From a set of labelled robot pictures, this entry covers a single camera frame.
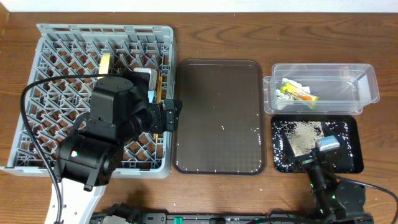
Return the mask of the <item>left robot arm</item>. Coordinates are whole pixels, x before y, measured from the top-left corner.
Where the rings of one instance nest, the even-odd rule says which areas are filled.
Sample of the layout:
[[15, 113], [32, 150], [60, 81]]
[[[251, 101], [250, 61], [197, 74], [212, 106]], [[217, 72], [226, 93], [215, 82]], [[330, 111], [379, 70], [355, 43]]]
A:
[[149, 80], [147, 73], [103, 75], [97, 80], [90, 112], [80, 117], [86, 129], [74, 127], [57, 147], [46, 223], [88, 223], [122, 162], [125, 143], [142, 133], [177, 130], [182, 101], [150, 103]]

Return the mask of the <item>white tissue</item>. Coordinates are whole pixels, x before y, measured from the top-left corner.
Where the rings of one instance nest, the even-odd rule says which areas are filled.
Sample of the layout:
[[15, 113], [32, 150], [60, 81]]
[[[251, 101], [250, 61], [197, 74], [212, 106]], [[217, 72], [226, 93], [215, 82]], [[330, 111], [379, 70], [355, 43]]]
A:
[[[303, 86], [302, 84], [300, 84], [296, 81], [289, 80], [287, 78], [283, 78], [282, 83], [284, 84], [285, 82], [289, 82], [290, 84], [295, 85], [299, 89], [306, 91], [307, 93], [310, 93], [309, 86]], [[292, 96], [282, 93], [279, 89], [276, 89], [275, 93], [276, 93], [277, 100], [287, 102], [287, 104], [276, 103], [278, 110], [283, 110], [287, 105], [292, 105], [294, 103], [294, 98]]]

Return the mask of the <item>wooden chopstick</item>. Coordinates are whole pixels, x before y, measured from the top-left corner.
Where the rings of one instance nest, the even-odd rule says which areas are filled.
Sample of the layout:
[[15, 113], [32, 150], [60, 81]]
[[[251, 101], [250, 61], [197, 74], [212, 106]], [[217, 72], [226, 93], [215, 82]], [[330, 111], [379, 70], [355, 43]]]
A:
[[162, 98], [162, 74], [161, 71], [158, 72], [158, 79], [157, 79], [157, 96], [156, 96], [156, 103], [160, 103]]
[[[162, 99], [162, 75], [159, 72], [158, 73], [158, 79], [157, 79], [157, 91], [156, 91], [156, 103], [160, 103]], [[154, 139], [155, 139], [155, 145], [158, 144], [158, 134], [154, 134]]]

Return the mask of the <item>green snack wrapper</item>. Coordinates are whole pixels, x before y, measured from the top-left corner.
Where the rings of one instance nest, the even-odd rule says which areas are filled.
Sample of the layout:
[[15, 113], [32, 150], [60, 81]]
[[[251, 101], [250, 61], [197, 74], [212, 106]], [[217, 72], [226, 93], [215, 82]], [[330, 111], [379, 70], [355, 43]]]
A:
[[280, 92], [285, 95], [290, 95], [295, 100], [302, 101], [318, 101], [318, 97], [305, 90], [303, 86], [293, 81], [286, 81], [280, 88]]

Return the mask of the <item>yellow plate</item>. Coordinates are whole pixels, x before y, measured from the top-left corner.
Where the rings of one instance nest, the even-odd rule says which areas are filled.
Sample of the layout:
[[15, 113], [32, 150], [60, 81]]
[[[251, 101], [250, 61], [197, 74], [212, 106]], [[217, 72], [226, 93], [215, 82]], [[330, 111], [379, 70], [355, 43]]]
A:
[[108, 73], [110, 62], [111, 62], [111, 54], [110, 53], [104, 53], [101, 56], [101, 60], [100, 60], [100, 63], [99, 63], [98, 73], [100, 75]]

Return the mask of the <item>light blue bowl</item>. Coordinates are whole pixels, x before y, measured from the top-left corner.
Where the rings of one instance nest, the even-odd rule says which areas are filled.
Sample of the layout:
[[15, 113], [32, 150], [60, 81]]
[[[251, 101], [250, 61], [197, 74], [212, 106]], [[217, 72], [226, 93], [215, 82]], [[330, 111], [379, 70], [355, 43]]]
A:
[[148, 100], [149, 100], [149, 103], [153, 103], [155, 101], [155, 91], [154, 90], [148, 91]]

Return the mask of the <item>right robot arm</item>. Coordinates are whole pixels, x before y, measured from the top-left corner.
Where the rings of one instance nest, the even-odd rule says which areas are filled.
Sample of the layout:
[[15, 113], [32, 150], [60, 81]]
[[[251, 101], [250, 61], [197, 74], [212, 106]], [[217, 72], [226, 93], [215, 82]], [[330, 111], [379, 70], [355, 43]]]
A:
[[294, 172], [306, 172], [312, 184], [318, 208], [317, 219], [325, 223], [374, 223], [364, 212], [365, 188], [347, 180], [338, 180], [333, 163], [341, 157], [340, 149], [311, 149], [308, 154], [289, 156]]

